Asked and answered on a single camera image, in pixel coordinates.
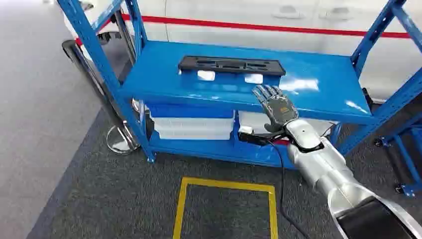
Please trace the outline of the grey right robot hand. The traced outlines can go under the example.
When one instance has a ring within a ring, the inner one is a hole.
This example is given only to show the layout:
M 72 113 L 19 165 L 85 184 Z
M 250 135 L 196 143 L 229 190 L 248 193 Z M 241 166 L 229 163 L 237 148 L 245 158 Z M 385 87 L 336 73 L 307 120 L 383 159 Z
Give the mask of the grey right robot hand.
M 270 120 L 264 128 L 271 133 L 284 132 L 285 125 L 299 118 L 292 101 L 276 86 L 257 85 L 252 89 L 253 95 L 261 104 Z

